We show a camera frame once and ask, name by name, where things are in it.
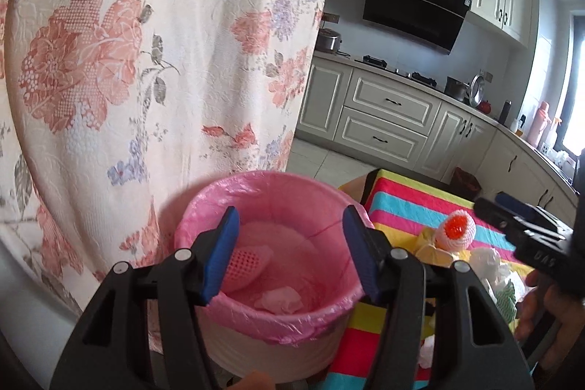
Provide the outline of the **white paper tissue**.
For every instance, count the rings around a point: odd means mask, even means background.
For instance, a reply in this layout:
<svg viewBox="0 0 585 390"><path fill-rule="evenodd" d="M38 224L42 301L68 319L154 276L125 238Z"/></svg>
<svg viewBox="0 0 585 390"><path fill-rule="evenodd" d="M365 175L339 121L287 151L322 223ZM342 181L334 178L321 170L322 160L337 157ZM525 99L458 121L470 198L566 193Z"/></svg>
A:
<svg viewBox="0 0 585 390"><path fill-rule="evenodd" d="M512 279L513 270L494 247L472 249L469 264L480 281L488 284L493 292L502 291Z"/></svg>

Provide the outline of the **white trash bin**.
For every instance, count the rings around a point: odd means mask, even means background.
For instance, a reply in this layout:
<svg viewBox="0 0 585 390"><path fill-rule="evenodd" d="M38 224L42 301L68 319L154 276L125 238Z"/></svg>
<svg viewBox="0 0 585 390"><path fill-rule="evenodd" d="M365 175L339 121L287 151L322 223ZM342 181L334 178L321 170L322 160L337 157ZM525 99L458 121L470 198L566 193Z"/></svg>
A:
<svg viewBox="0 0 585 390"><path fill-rule="evenodd" d="M267 344L212 322L197 311L209 358L224 370L244 377L253 370L269 374L277 384L312 377L333 360L349 318L338 320L325 334L300 344Z"/></svg>

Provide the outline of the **white lower kitchen cabinets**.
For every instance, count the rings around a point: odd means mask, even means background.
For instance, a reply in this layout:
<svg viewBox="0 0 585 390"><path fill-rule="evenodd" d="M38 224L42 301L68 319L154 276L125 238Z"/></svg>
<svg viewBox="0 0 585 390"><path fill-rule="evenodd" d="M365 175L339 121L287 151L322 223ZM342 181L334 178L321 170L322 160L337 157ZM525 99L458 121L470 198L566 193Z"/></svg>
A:
<svg viewBox="0 0 585 390"><path fill-rule="evenodd" d="M505 191L571 224L578 196L540 152L479 111L351 56L315 52L298 135L448 183L455 168L485 196Z"/></svg>

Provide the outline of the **pink foam net in bin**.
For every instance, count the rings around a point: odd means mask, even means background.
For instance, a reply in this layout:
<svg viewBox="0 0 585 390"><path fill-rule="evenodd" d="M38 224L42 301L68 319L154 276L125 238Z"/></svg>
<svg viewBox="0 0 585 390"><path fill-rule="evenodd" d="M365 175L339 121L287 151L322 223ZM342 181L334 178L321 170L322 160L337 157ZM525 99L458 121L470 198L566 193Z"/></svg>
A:
<svg viewBox="0 0 585 390"><path fill-rule="evenodd" d="M229 294L249 286L265 271L272 259L270 246L236 247L230 257L221 291Z"/></svg>

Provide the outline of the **orange fruit in foam net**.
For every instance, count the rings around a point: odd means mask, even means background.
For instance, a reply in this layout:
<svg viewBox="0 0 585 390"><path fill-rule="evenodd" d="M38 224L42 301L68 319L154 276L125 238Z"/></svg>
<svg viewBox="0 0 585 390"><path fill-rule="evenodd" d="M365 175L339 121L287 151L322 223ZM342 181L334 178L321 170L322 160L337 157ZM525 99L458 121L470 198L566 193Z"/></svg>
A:
<svg viewBox="0 0 585 390"><path fill-rule="evenodd" d="M465 210L456 210L449 214L437 227L435 243L447 251L458 253L468 249L475 239L476 223Z"/></svg>

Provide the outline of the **dark red floor basket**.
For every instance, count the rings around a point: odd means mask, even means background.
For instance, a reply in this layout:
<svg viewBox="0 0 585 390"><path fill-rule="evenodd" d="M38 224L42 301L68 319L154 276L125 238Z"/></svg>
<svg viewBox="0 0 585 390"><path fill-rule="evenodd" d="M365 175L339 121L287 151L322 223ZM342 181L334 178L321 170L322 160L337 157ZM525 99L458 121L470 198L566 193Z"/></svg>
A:
<svg viewBox="0 0 585 390"><path fill-rule="evenodd" d="M449 190L453 195L474 202L482 191L477 178L460 167L453 169Z"/></svg>

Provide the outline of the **colourful striped tablecloth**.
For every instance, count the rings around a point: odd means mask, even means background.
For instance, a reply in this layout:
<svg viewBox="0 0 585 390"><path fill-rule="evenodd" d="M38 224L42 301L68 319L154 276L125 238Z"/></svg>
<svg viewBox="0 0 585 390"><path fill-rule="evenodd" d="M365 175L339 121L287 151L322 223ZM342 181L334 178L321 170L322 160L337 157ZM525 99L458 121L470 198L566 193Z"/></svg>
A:
<svg viewBox="0 0 585 390"><path fill-rule="evenodd" d="M374 227L390 243L414 253L420 246L418 236L425 228L435 229L457 210L472 211L465 199L386 169L367 176L361 200ZM468 249L458 257L467 261L473 249L490 247L500 253L501 263L521 279L532 269L513 256L514 247L504 235L477 219L476 234ZM366 302L358 303L350 315L335 358L328 368L322 389L362 389L371 368L384 325L386 310Z"/></svg>

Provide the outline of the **pink plastic bin liner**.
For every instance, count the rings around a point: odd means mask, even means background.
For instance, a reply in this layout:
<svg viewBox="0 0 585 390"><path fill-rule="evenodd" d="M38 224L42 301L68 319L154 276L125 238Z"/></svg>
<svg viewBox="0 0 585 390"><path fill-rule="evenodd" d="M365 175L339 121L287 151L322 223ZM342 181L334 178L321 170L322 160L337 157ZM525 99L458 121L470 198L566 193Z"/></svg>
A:
<svg viewBox="0 0 585 390"><path fill-rule="evenodd" d="M272 256L247 286L222 286L198 317L267 344L300 344L331 333L364 295L343 234L349 206L372 225L350 196L301 175L250 171L204 187L184 211L175 247L191 246L234 207L236 246L270 249Z"/></svg>

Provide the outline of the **pink thermos flask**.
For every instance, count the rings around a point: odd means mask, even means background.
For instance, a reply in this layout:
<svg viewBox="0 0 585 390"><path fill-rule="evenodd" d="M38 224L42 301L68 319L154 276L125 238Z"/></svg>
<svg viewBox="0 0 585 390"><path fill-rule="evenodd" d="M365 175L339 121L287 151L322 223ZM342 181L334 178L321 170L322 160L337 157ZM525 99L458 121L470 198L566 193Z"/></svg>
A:
<svg viewBox="0 0 585 390"><path fill-rule="evenodd" d="M535 117L532 120L531 127L529 128L528 135L526 136L526 142L532 147L537 148L539 145L541 136L550 124L549 103L542 101L535 112Z"/></svg>

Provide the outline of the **black bottle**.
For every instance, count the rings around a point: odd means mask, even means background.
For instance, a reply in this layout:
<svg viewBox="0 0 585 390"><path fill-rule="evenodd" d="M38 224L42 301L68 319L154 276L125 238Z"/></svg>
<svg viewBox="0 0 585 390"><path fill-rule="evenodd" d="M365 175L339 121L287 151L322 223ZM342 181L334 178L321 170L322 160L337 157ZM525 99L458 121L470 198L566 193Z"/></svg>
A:
<svg viewBox="0 0 585 390"><path fill-rule="evenodd" d="M510 110L511 110L511 106L512 106L512 102L510 100L507 100L501 110L501 113L498 117L498 123L500 125L505 125L507 122L507 117L509 116Z"/></svg>

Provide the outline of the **small red pot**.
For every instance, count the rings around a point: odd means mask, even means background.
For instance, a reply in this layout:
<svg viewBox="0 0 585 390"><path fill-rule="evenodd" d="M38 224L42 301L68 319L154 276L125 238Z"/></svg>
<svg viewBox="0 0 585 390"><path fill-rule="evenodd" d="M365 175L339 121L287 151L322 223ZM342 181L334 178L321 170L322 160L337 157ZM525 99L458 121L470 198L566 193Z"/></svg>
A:
<svg viewBox="0 0 585 390"><path fill-rule="evenodd" d="M477 110L480 111L480 112L482 112L485 115L489 115L491 113L491 111L492 111L492 107L491 107L491 104L488 101L483 100L477 106Z"/></svg>

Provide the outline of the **silver pot lid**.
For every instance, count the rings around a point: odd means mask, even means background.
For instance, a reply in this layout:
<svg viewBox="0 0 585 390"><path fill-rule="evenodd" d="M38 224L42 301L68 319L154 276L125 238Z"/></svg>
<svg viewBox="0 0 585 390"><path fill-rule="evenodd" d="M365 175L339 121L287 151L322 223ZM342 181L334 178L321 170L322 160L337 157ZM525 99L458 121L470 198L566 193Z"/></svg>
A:
<svg viewBox="0 0 585 390"><path fill-rule="evenodd" d="M467 88L467 99L471 107L477 107L484 98L485 78L481 74L475 75Z"/></svg>

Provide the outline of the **black cooking pot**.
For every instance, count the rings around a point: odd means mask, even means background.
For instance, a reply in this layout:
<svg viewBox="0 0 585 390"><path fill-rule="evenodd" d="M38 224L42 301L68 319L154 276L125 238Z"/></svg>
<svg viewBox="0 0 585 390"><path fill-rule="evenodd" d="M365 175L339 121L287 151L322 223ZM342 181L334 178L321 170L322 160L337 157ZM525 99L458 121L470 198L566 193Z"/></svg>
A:
<svg viewBox="0 0 585 390"><path fill-rule="evenodd" d="M451 76L447 77L444 93L460 102L465 102L469 99L470 84L464 83Z"/></svg>

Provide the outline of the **black gas stove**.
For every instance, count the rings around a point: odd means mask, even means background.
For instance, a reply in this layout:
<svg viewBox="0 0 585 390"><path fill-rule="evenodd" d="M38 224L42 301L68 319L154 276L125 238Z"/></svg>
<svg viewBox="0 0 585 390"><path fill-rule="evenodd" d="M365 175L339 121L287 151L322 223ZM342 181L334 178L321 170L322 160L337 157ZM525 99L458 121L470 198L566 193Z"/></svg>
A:
<svg viewBox="0 0 585 390"><path fill-rule="evenodd" d="M390 66L390 64L387 63L386 60L381 58L373 56L362 56L360 59L358 59L358 63L363 63L372 67L385 70L390 73L397 74L399 76L403 76L417 83L423 84L429 88L436 89L437 87L437 82L435 79L423 76L417 71L406 71L404 69L399 69L397 67Z"/></svg>

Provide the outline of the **black range hood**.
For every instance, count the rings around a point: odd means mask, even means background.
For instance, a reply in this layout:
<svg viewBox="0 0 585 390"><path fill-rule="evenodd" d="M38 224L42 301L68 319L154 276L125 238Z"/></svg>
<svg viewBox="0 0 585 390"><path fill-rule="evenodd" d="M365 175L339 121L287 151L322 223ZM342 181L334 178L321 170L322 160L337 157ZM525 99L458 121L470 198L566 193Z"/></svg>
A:
<svg viewBox="0 0 585 390"><path fill-rule="evenodd" d="M363 19L451 52L471 0L365 0Z"/></svg>

